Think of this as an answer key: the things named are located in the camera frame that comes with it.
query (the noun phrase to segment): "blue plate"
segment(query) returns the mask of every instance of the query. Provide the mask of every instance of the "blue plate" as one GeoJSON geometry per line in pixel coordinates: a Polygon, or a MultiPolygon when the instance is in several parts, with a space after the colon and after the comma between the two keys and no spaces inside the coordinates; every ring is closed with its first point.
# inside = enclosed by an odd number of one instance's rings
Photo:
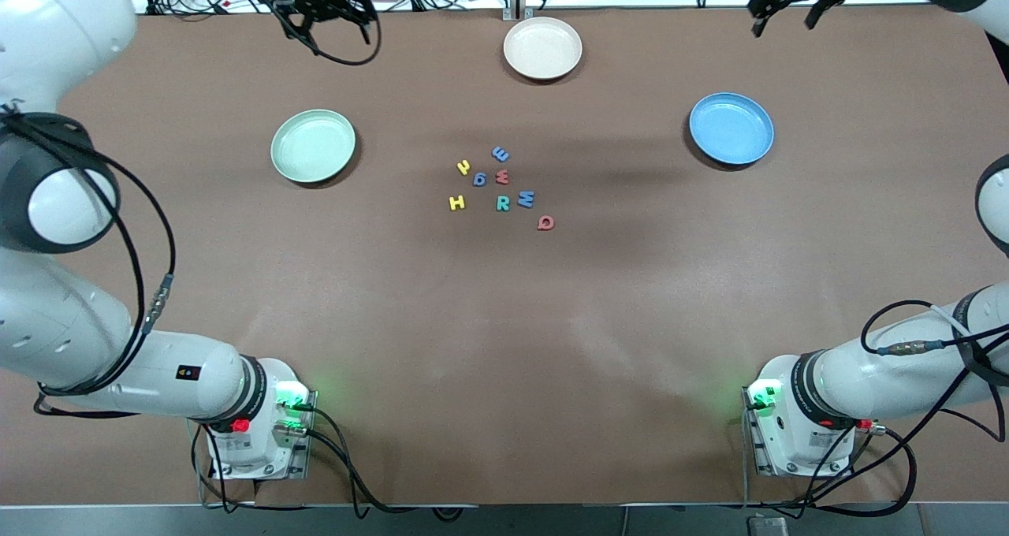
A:
{"type": "Polygon", "coordinates": [[[771,149],[771,116],[736,93],[707,95],[690,111],[690,134],[703,152],[728,166],[749,166],[771,149]]]}

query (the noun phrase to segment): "brown table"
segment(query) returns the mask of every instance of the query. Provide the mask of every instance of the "brown table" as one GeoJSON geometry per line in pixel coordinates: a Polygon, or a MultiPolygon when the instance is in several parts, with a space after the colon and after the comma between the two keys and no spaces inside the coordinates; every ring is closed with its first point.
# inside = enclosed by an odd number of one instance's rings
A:
{"type": "MultiPolygon", "coordinates": [[[[928,7],[839,9],[813,32],[789,10],[760,40],[744,11],[560,16],[585,55],[551,86],[506,70],[490,12],[383,16],[362,69],[312,58],[269,16],[141,18],[62,110],[173,220],[159,326],[291,363],[382,499],[738,502],[739,387],[761,364],[839,344],[890,301],[1003,278],[973,200],[1009,150],[1009,90],[984,33],[928,7]],[[750,170],[712,169],[684,141],[716,91],[775,120],[750,170]],[[360,145],[321,189],[268,158],[311,108],[345,113],[360,145]],[[455,163],[494,171],[493,145],[512,152],[511,185],[470,187],[455,163]],[[533,210],[494,211],[520,190],[533,210]]],[[[350,26],[318,38],[366,52],[350,26]]],[[[124,210],[153,283],[163,238],[136,191],[124,210]]],[[[66,262],[132,305],[125,258],[110,237],[66,262]]],[[[181,420],[44,419],[32,397],[3,376],[0,502],[195,499],[181,420]]],[[[1005,453],[980,432],[939,417],[913,445],[916,499],[1009,498],[1005,453]]],[[[891,498],[901,471],[840,499],[891,498]]],[[[316,463],[258,501],[346,502],[343,475],[316,463]]],[[[797,487],[757,479],[754,497],[797,487]]]]}

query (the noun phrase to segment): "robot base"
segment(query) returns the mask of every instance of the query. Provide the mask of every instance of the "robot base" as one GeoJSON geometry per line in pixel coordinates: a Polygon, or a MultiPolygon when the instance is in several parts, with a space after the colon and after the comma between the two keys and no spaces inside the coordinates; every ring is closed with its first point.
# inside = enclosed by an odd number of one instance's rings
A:
{"type": "MultiPolygon", "coordinates": [[[[301,412],[293,416],[291,410],[277,404],[277,384],[288,382],[290,385],[292,382],[297,382],[298,378],[292,367],[281,360],[274,358],[258,360],[266,371],[266,392],[262,410],[249,420],[247,431],[214,434],[221,452],[224,478],[305,478],[308,474],[308,456],[312,438],[277,431],[274,425],[290,422],[295,418],[295,421],[303,426],[312,427],[315,414],[301,412]]],[[[305,404],[314,406],[315,397],[315,393],[307,393],[305,404]]],[[[213,447],[209,447],[209,450],[213,457],[213,447]]]]}
{"type": "MultiPolygon", "coordinates": [[[[775,357],[747,388],[747,403],[764,400],[763,410],[748,412],[757,472],[763,475],[811,476],[838,435],[812,421],[799,410],[789,386],[796,355],[775,357]]],[[[854,434],[848,433],[820,467],[819,476],[831,476],[848,466],[854,434]]]]}

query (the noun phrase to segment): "mint green plate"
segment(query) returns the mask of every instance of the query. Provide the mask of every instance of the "mint green plate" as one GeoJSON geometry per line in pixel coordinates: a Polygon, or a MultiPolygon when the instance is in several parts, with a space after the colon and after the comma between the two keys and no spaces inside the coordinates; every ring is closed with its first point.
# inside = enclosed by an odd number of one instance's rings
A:
{"type": "Polygon", "coordinates": [[[357,138],[342,113],[317,109],[296,113],[273,135],[269,157],[282,176],[314,183],[340,173],[353,155],[357,138]]]}

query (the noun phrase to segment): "plate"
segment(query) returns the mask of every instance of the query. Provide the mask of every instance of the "plate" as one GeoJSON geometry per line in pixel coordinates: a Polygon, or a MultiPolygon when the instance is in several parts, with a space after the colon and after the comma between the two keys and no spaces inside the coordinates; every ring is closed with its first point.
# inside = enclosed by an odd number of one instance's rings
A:
{"type": "Polygon", "coordinates": [[[357,143],[354,127],[342,113],[317,109],[296,113],[281,125],[269,157],[293,182],[316,183],[340,173],[357,143]]]}
{"type": "Polygon", "coordinates": [[[690,111],[690,134],[711,159],[749,166],[771,149],[774,124],[756,101],[737,93],[715,93],[690,111]]]}
{"type": "Polygon", "coordinates": [[[578,65],[581,38],[559,19],[530,18],[516,23],[504,36],[504,59],[530,79],[557,79],[578,65]]]}

